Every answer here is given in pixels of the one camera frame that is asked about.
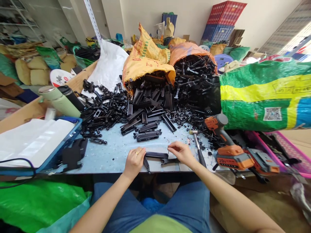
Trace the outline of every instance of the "green shirt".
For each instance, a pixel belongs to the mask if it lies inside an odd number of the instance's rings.
[[[178,232],[178,233],[189,233],[191,232],[184,225],[180,224],[176,220],[166,217],[163,215],[152,215],[146,221],[139,226],[135,227],[131,233],[142,233],[142,232]]]

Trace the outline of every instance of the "black cable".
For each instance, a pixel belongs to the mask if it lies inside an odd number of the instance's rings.
[[[16,159],[10,159],[10,160],[4,160],[4,161],[0,161],[0,163],[4,163],[4,162],[10,162],[10,161],[13,161],[13,160],[24,160],[26,162],[29,163],[31,169],[32,169],[32,172],[33,172],[33,175],[30,179],[27,179],[25,181],[23,181],[22,183],[19,183],[19,184],[15,184],[15,185],[11,185],[11,186],[4,186],[4,187],[0,187],[0,189],[6,189],[6,188],[13,188],[13,187],[16,187],[16,186],[19,186],[19,185],[22,185],[22,184],[25,184],[29,181],[31,181],[33,178],[35,178],[36,176],[36,169],[34,168],[34,166],[32,165],[32,163],[28,160],[28,159],[24,159],[24,158],[16,158]]]

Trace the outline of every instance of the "green thermos bottle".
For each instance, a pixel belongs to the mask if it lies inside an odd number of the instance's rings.
[[[70,117],[80,117],[81,113],[79,110],[56,87],[41,87],[38,92],[39,95],[48,100],[62,114]]]

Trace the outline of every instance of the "yellow stripe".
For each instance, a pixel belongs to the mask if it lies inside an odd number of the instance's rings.
[[[234,88],[220,87],[222,100],[257,102],[271,99],[293,99],[311,96],[311,74],[294,75],[265,84]]]
[[[297,122],[297,108],[298,103],[301,98],[293,98],[289,106],[287,108],[287,128],[286,129],[292,129],[296,126]]]

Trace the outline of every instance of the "qr code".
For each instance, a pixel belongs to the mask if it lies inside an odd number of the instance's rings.
[[[275,108],[265,108],[265,116],[263,117],[264,121],[281,121],[281,107]]]

